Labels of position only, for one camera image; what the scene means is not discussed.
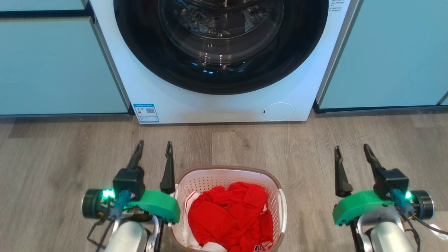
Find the front-loading washing machine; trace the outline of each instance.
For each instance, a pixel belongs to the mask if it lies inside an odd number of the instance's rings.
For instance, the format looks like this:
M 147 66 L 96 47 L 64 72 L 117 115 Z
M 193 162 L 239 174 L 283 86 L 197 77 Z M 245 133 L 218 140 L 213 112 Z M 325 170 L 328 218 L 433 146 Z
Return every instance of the front-loading washing machine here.
M 141 124 L 306 121 L 350 0 L 90 0 Z

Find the brown basket rim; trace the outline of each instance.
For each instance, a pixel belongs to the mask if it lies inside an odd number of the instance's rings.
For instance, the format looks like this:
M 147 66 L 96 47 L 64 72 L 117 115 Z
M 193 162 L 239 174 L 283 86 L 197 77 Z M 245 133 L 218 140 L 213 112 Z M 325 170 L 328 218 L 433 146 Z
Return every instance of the brown basket rim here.
M 188 175 L 189 173 L 195 172 L 195 171 L 199 171 L 199 170 L 216 170 L 216 169 L 226 169 L 226 170 L 242 170 L 242 171 L 251 171 L 251 172 L 257 172 L 257 173 L 261 173 L 263 175 L 268 176 L 270 179 L 272 179 L 274 181 L 274 183 L 277 185 L 278 189 L 281 189 L 281 185 L 280 182 L 277 180 L 276 177 L 274 177 L 274 175 L 272 175 L 271 173 L 265 171 L 265 170 L 261 170 L 261 169 L 257 169 L 257 168 L 250 168 L 250 167 L 244 167 L 244 166 L 233 166 L 233 165 L 209 165 L 209 166 L 199 166 L 199 167 L 195 167 L 192 168 L 188 171 L 186 171 L 184 174 L 182 174 L 182 176 L 177 180 L 177 184 L 179 184 L 181 182 L 181 180 Z M 176 244 L 183 248 L 185 251 L 188 252 L 201 252 L 202 250 L 197 250 L 197 249 L 192 249 L 192 248 L 187 248 L 184 245 L 182 245 L 174 236 L 174 231 L 172 229 L 171 226 L 168 227 L 171 230 L 171 238 L 176 241 Z M 266 252 L 274 252 L 277 251 L 278 248 L 280 247 L 281 243 L 283 242 L 283 238 L 284 238 L 284 233 L 281 233 L 279 236 L 279 239 L 277 241 L 277 243 L 272 246 L 271 249 L 267 250 Z

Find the black round door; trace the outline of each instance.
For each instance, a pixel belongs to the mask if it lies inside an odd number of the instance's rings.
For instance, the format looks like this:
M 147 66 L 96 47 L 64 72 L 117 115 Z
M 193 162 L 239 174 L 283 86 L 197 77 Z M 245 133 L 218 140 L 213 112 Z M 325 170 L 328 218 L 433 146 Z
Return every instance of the black round door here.
M 133 54 L 176 86 L 213 95 L 267 87 L 314 50 L 328 0 L 114 0 Z

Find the perforated basket wall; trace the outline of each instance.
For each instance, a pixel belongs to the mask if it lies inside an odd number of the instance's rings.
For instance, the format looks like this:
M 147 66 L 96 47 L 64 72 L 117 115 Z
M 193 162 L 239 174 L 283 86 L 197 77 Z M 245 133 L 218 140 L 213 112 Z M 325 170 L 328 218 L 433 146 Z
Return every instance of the perforated basket wall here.
M 247 182 L 257 184 L 265 188 L 269 194 L 268 204 L 272 213 L 274 223 L 274 243 L 269 251 L 275 251 L 283 240 L 286 229 L 286 199 L 278 181 L 269 173 L 246 167 L 235 166 L 211 166 L 193 169 L 184 174 L 179 180 L 175 198 L 181 207 L 180 222 L 170 226 L 177 242 L 184 248 L 183 238 L 186 198 L 194 191 L 202 193 L 217 186 L 224 186 L 226 189 L 235 182 Z

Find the basket handle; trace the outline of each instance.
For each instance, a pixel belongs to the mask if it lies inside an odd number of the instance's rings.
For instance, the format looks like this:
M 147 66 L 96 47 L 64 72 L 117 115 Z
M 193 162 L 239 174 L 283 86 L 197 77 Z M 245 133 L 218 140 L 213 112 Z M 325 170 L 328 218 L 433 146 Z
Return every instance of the basket handle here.
M 286 221 L 288 219 L 288 208 L 286 207 L 286 197 L 281 189 L 279 189 L 279 200 L 280 213 L 282 213 L 281 232 L 284 233 L 286 231 Z

